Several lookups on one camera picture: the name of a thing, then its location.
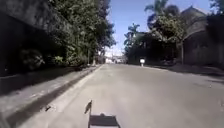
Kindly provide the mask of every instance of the building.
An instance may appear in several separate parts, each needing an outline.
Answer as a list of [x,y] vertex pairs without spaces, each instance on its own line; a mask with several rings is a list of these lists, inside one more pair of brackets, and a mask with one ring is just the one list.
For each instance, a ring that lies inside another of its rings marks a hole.
[[186,36],[183,41],[182,60],[191,65],[220,65],[223,52],[207,31],[207,15],[193,6],[181,13]]
[[112,60],[117,64],[125,63],[125,57],[124,56],[113,56]]
[[112,59],[111,57],[106,57],[106,59],[105,59],[105,63],[107,63],[107,64],[112,64],[112,63],[114,63],[114,62],[113,62],[113,59]]

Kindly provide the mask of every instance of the gray wall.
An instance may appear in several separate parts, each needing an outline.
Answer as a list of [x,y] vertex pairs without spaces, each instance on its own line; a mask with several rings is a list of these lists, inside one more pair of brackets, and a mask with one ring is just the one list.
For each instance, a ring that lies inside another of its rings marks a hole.
[[194,19],[188,26],[183,43],[184,63],[224,68],[224,45],[211,39],[206,26],[207,20],[204,17]]
[[40,44],[47,46],[48,42],[39,36],[40,31],[71,31],[71,25],[50,6],[48,0],[0,0],[0,19],[0,76],[8,70],[7,59],[12,58],[32,34],[39,38]]

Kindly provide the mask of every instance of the road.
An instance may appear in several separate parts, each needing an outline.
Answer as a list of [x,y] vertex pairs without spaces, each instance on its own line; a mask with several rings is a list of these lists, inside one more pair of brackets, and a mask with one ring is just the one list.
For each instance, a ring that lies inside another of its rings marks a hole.
[[21,128],[87,128],[92,115],[116,117],[121,128],[223,128],[224,85],[215,78],[156,68],[103,65]]

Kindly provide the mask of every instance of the curb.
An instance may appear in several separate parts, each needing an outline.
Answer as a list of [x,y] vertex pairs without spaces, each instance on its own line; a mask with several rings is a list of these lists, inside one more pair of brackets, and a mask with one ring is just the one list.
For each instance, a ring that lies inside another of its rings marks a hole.
[[48,103],[53,101],[56,97],[61,95],[66,90],[68,90],[72,85],[74,85],[79,80],[81,80],[85,76],[89,75],[94,70],[98,69],[99,67],[100,66],[97,66],[94,69],[90,69],[89,71],[86,71],[85,73],[78,76],[76,79],[71,80],[71,81],[67,82],[65,85],[61,86],[60,88],[57,88],[54,91],[41,96],[37,100],[27,104],[22,109],[9,115],[8,117],[6,117],[6,120],[10,124],[11,128],[16,128],[16,127],[20,126],[23,122],[25,122],[27,119],[29,119],[31,116],[33,116],[35,113],[37,113],[39,110],[44,108]]

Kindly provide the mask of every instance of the blue sky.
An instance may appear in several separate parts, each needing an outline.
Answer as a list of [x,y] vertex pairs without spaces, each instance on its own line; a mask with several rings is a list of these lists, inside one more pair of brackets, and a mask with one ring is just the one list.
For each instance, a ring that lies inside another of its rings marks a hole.
[[[120,54],[121,49],[124,48],[123,42],[125,40],[124,34],[128,32],[128,26],[132,23],[139,24],[139,31],[148,31],[146,21],[150,12],[145,12],[144,8],[148,4],[152,4],[154,0],[111,0],[110,14],[108,19],[115,24],[113,35],[118,42],[110,52]],[[168,4],[177,5],[180,10],[184,10],[191,5],[202,10],[205,13],[210,11],[209,0],[169,0]]]

